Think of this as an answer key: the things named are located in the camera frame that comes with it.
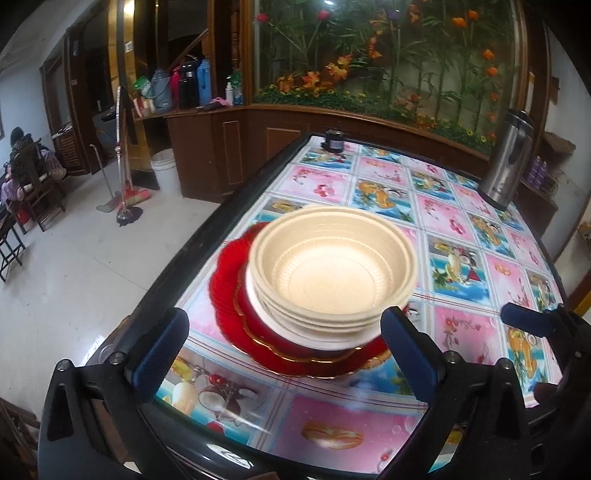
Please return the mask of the white plate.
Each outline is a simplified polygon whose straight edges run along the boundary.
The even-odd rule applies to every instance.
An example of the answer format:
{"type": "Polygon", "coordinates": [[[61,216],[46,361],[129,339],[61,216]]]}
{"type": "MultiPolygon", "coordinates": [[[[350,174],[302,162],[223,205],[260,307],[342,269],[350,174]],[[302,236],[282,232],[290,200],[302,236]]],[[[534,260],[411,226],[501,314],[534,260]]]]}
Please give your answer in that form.
{"type": "Polygon", "coordinates": [[[276,308],[263,304],[254,288],[249,268],[245,269],[245,292],[252,309],[266,327],[281,338],[301,347],[318,351],[342,351],[362,347],[381,335],[378,322],[353,333],[335,333],[294,324],[276,308]]]}

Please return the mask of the large beige plastic bowl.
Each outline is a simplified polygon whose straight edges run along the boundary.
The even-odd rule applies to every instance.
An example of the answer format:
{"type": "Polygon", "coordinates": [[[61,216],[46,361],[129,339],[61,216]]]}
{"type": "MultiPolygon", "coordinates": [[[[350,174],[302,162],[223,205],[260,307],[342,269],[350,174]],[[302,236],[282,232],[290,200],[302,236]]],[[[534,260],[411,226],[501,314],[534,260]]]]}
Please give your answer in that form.
{"type": "Polygon", "coordinates": [[[353,333],[403,309],[417,285],[416,249],[401,228],[349,207],[307,206],[259,232],[247,268],[263,304],[294,324],[353,333]]]}

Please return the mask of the floral plastic tablecloth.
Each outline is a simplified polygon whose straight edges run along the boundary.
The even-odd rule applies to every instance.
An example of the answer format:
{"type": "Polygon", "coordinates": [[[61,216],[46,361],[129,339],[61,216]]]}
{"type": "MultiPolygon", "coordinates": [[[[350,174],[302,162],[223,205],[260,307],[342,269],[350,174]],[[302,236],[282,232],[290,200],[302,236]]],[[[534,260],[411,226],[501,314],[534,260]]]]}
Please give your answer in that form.
{"type": "Polygon", "coordinates": [[[521,402],[562,373],[545,336],[500,317],[556,308],[560,282],[514,208],[414,158],[311,135],[209,218],[161,277],[189,321],[147,408],[166,445],[215,478],[373,478],[429,401],[382,338],[397,306],[442,351],[511,363],[521,402]]]}

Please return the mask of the large red glass plate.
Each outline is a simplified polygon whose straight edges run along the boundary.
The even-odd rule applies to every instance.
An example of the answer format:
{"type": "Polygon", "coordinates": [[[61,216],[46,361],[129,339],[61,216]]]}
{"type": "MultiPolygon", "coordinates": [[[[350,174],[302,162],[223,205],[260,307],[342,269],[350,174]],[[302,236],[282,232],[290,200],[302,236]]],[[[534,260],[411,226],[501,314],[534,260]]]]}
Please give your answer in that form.
{"type": "Polygon", "coordinates": [[[248,355],[260,366],[273,373],[290,377],[332,379],[352,375],[360,370],[377,367],[391,358],[391,352],[382,338],[377,338],[348,358],[334,363],[290,362],[260,346],[243,330],[242,316],[235,311],[232,294],[240,267],[247,265],[252,242],[266,223],[252,225],[236,240],[224,246],[219,254],[214,273],[209,281],[209,296],[215,322],[221,335],[233,347],[248,355]]]}

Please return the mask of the steel thermos kettle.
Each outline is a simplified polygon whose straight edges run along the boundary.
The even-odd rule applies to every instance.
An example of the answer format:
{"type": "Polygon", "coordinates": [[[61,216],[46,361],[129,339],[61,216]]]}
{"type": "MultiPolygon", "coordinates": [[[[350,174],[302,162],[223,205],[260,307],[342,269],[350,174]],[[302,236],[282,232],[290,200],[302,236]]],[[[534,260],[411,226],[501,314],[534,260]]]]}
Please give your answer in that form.
{"type": "Polygon", "coordinates": [[[534,121],[525,111],[514,109],[507,111],[499,127],[488,170],[477,189],[498,210],[506,210],[517,191],[531,158],[534,127],[534,121]]]}

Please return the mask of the broom with red bristles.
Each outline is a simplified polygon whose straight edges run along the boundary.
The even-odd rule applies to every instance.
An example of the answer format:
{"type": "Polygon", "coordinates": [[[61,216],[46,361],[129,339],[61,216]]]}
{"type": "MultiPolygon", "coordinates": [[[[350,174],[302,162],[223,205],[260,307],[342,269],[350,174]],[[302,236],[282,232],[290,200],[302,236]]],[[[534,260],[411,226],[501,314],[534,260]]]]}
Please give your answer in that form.
{"type": "Polygon", "coordinates": [[[119,211],[129,210],[136,205],[148,200],[151,194],[147,189],[136,187],[131,176],[131,167],[128,155],[128,125],[126,118],[129,95],[126,89],[119,85],[116,89],[115,121],[116,121],[116,145],[115,154],[117,161],[118,180],[121,193],[119,211]]]}

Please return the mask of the white plastic bucket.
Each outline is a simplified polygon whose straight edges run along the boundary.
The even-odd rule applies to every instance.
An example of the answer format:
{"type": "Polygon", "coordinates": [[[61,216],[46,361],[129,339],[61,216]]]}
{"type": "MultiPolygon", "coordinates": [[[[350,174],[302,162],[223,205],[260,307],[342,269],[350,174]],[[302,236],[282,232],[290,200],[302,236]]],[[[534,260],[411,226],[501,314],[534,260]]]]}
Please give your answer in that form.
{"type": "Polygon", "coordinates": [[[160,192],[168,197],[180,197],[181,186],[173,150],[168,148],[154,154],[150,164],[160,192]]]}

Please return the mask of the wooden chair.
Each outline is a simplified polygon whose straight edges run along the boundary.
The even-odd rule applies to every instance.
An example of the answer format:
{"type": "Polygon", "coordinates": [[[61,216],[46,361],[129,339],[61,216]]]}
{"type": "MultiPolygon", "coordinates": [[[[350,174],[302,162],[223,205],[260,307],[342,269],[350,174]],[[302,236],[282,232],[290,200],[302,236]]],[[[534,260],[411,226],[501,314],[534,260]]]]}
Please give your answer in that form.
{"type": "Polygon", "coordinates": [[[39,143],[33,142],[18,155],[26,165],[31,184],[25,186],[24,198],[20,201],[29,210],[33,220],[42,232],[47,229],[59,211],[65,212],[63,203],[64,195],[58,182],[49,175],[39,177],[37,175],[33,160],[39,153],[39,143]]]}

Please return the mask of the seated person in black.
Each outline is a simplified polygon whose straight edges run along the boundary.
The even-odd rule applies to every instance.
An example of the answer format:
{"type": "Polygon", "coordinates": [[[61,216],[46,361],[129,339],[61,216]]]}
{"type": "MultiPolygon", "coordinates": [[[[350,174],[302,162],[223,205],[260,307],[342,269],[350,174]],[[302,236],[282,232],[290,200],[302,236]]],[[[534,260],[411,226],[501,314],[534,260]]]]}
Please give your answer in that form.
{"type": "MultiPolygon", "coordinates": [[[[15,127],[10,135],[10,158],[6,173],[7,180],[1,187],[1,201],[6,207],[21,201],[24,198],[25,186],[31,184],[26,165],[18,157],[23,149],[33,144],[31,134],[25,134],[20,127],[15,127]]],[[[49,175],[56,182],[61,182],[67,171],[61,165],[56,154],[45,145],[40,144],[39,153],[33,160],[37,175],[49,175]]]]}

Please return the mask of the small black jar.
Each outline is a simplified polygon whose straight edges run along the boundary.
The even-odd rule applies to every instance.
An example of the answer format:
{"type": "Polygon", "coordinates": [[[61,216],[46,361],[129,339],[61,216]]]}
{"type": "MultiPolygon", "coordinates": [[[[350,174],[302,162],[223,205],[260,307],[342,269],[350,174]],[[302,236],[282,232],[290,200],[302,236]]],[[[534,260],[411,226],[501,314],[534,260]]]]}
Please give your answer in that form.
{"type": "Polygon", "coordinates": [[[341,154],[345,151],[346,135],[338,129],[325,130],[322,149],[331,153],[341,154]]]}

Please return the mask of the flower mural glass panel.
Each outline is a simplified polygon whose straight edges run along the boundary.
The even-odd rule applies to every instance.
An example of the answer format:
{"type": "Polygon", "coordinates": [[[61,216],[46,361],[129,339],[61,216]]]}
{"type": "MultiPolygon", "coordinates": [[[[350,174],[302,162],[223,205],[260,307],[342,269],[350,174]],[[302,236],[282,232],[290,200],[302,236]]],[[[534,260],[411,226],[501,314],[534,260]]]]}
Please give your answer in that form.
{"type": "Polygon", "coordinates": [[[256,1],[254,97],[393,121],[489,154],[515,103],[518,1],[256,1]]]}

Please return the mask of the black flask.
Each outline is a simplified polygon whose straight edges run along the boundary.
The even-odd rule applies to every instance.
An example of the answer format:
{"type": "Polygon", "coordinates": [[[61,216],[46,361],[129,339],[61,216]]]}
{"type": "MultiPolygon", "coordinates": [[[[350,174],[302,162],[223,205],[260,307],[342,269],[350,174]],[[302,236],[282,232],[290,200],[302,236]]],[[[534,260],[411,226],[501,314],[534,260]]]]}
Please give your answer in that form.
{"type": "Polygon", "coordinates": [[[197,107],[197,63],[195,61],[189,61],[182,64],[179,69],[179,75],[179,108],[185,110],[197,107]]]}

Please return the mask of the grey water jug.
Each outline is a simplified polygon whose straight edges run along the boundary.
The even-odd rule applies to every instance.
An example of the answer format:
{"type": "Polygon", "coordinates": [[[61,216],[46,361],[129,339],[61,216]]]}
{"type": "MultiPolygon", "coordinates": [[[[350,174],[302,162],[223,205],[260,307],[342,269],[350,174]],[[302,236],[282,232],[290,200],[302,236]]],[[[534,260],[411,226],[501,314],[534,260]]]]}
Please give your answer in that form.
{"type": "Polygon", "coordinates": [[[173,109],[170,77],[165,70],[155,70],[151,79],[151,95],[157,114],[164,114],[173,109]]]}

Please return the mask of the blue thermos jug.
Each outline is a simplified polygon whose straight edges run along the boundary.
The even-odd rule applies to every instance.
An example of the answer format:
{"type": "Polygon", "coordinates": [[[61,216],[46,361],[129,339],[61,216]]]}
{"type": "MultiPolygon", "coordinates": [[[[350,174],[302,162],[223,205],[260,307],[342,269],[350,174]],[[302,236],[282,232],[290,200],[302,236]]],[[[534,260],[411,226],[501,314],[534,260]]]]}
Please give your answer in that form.
{"type": "Polygon", "coordinates": [[[211,64],[206,58],[204,58],[197,67],[197,90],[200,106],[204,106],[211,102],[211,64]]]}

